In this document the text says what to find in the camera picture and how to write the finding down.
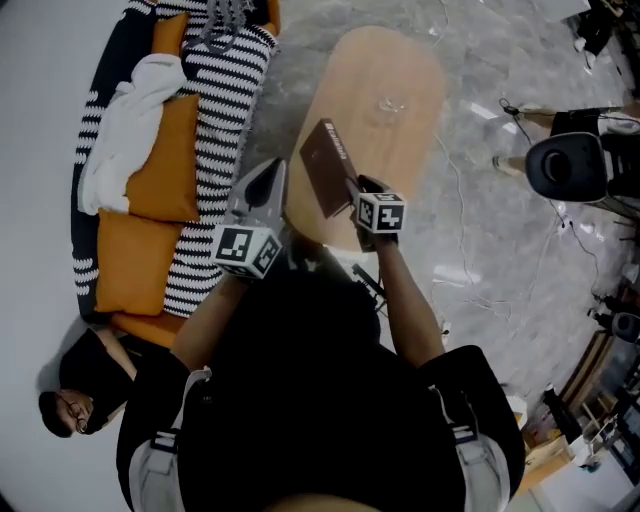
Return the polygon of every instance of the white wall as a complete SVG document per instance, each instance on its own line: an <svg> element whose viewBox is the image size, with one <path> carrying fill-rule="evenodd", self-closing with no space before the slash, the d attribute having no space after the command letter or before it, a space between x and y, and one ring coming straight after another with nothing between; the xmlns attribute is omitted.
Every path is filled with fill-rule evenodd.
<svg viewBox="0 0 640 512"><path fill-rule="evenodd" d="M75 138L124 0L8 0L0 8L0 491L17 512L126 510L119 421L60 440L36 380L81 326L69 237Z"/></svg>
<svg viewBox="0 0 640 512"><path fill-rule="evenodd" d="M633 485L611 454L595 473L569 464L536 488L558 512L608 512Z"/></svg>

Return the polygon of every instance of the white towel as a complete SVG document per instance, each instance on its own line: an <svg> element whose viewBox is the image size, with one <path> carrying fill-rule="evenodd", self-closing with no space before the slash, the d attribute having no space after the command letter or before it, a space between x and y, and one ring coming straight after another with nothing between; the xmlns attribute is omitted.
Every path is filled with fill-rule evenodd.
<svg viewBox="0 0 640 512"><path fill-rule="evenodd" d="M153 53L120 82L100 122L98 138L82 170L78 209L129 212L129 177L142 168L158 136L163 103L186 82L180 59Z"/></svg>

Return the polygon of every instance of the brown book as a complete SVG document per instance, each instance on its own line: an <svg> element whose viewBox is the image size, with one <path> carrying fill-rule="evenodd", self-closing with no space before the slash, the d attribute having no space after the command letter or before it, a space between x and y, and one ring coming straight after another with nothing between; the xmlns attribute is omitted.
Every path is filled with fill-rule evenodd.
<svg viewBox="0 0 640 512"><path fill-rule="evenodd" d="M347 150L331 119L321 119L300 148L325 218L337 215L351 203L347 177L358 180Z"/></svg>

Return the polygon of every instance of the marble floor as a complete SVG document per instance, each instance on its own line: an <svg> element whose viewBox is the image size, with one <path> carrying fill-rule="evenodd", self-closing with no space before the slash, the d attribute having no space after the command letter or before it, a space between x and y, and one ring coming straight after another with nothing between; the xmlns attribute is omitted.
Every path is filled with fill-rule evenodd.
<svg viewBox="0 0 640 512"><path fill-rule="evenodd" d="M524 180L492 169L493 154L524 154L527 148L498 101L504 96L513 104L559 110L620 105L624 86L606 50L588 71L568 26L547 23L530 0L445 5L281 0L281 52L265 84L244 165L291 154L327 58L350 29L382 25L425 48L437 43L433 51L448 77L438 129L445 147L433 142L402 250L439 320L451 325L448 348L479 345L499 379L535 403L547 383L564 384L596 328L586 316L596 267L571 231L558 229L547 201ZM534 139L542 136L535 127L525 128ZM556 206L567 209L584 246L597 256L594 290L613 292L632 249L618 241L627 228L615 225L613 214ZM375 261L365 266L376 275ZM383 339L390 344L387 325Z"/></svg>

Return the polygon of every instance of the backpack strap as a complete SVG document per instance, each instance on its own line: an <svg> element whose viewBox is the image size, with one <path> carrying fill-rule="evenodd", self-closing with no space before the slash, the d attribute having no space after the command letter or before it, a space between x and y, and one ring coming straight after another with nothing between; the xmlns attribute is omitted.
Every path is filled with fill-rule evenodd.
<svg viewBox="0 0 640 512"><path fill-rule="evenodd" d="M184 512L178 481L178 443L189 390L196 382L211 377L205 368L189 375L182 405L171 429L159 430L141 444L129 464L129 492L134 512Z"/></svg>
<svg viewBox="0 0 640 512"><path fill-rule="evenodd" d="M431 386L429 391L439 398L442 415L455 438L465 483L464 512L503 512L509 504L509 468L502 449L480 432L468 402L474 423L456 423L447 414L440 390Z"/></svg>

